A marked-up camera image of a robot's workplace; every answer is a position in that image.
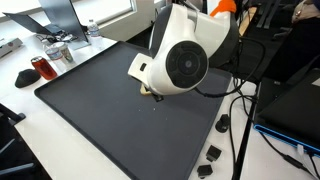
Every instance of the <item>desk mat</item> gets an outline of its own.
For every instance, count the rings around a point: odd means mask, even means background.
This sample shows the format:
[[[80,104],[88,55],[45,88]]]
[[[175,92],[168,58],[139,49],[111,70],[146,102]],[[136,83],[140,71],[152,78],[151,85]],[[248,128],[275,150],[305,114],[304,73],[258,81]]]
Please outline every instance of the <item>desk mat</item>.
[[[222,98],[190,91],[157,103],[142,96],[141,84],[127,75],[138,52],[148,51],[118,42],[36,89],[35,95],[130,178],[188,179]],[[221,93],[230,79],[229,73],[210,69],[198,87]]]

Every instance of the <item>monitor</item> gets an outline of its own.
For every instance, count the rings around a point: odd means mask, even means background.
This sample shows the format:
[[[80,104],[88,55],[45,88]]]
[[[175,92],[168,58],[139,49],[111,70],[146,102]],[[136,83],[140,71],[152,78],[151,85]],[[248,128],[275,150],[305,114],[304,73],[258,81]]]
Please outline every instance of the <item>monitor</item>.
[[[84,28],[70,0],[39,0],[39,3],[52,24],[78,38],[69,44],[72,49],[89,45]]]

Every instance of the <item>black circular joint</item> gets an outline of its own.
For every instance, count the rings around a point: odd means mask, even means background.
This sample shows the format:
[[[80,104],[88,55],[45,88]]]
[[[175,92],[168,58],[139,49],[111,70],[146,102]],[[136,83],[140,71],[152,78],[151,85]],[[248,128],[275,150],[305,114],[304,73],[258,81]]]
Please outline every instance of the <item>black circular joint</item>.
[[[195,42],[180,42],[169,51],[166,69],[176,87],[190,88],[205,76],[208,70],[207,55]]]

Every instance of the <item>laptop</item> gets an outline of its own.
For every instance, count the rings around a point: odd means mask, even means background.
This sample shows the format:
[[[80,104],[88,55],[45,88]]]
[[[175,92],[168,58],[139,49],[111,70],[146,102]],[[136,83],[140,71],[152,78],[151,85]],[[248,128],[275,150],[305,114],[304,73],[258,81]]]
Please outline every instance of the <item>laptop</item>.
[[[320,70],[310,71],[295,86],[257,113],[254,129],[320,155]]]
[[[13,21],[17,22],[21,26],[25,27],[31,32],[37,34],[45,34],[45,35],[56,35],[62,31],[59,27],[49,24],[46,26],[42,26],[37,21],[32,19],[29,15],[23,14],[13,14],[13,13],[3,13],[8,18],[12,19]]]

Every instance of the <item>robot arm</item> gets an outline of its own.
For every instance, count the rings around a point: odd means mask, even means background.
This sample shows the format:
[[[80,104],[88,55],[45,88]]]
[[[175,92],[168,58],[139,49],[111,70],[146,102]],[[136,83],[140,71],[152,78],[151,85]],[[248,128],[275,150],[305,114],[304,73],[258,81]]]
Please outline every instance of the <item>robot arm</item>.
[[[205,77],[208,59],[229,33],[227,13],[212,18],[177,4],[166,7],[153,27],[150,56],[138,54],[128,74],[156,95],[192,90]]]

